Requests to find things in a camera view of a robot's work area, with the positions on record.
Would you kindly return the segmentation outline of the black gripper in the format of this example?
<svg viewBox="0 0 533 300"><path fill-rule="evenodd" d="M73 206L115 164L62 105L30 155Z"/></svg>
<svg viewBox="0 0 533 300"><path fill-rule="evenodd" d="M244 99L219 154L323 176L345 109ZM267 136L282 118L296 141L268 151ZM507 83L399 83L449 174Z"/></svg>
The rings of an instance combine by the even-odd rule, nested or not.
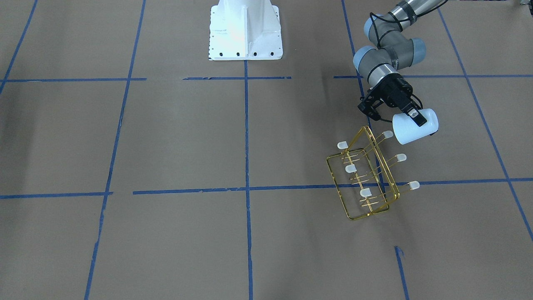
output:
<svg viewBox="0 0 533 300"><path fill-rule="evenodd" d="M422 106L413 104L413 87L400 74L385 76L375 87L369 90L367 97L360 97L358 109L368 118L380 121L377 108L384 102L389 108L398 108L408 115L418 127L428 121L422 114Z"/></svg>

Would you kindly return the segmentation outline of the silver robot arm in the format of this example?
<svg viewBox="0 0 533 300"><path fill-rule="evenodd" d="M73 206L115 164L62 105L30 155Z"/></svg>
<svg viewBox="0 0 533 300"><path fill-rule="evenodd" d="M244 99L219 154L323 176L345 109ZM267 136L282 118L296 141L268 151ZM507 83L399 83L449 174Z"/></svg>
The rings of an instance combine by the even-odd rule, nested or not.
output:
<svg viewBox="0 0 533 300"><path fill-rule="evenodd" d="M400 74L400 70L425 59L426 46L419 38L406 38L403 31L444 4L444 0L401 0L385 15L370 13L364 33L371 45L358 49L353 57L357 72L370 86L366 95L360 98L360 112L372 120L381 121L377 108L385 104L389 108L398 108L401 116L417 127L427 123L421 114L421 101Z"/></svg>

